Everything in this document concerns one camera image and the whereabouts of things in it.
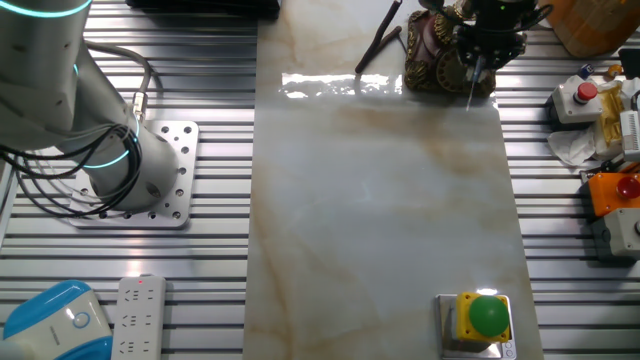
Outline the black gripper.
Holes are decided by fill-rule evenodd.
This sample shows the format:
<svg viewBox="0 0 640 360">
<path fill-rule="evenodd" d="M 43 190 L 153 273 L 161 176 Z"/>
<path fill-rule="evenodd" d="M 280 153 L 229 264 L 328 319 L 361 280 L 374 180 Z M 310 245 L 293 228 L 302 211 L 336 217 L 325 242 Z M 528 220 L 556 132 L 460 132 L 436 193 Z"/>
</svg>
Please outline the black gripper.
<svg viewBox="0 0 640 360">
<path fill-rule="evenodd" d="M 473 25 L 454 27 L 453 44 L 460 62 L 467 66 L 465 80 L 478 81 L 478 60 L 482 58 L 480 82 L 495 83 L 495 71 L 513 60 L 525 47 L 520 35 L 522 18 L 528 14 L 525 0 L 472 0 L 462 7 L 475 17 Z"/>
</svg>

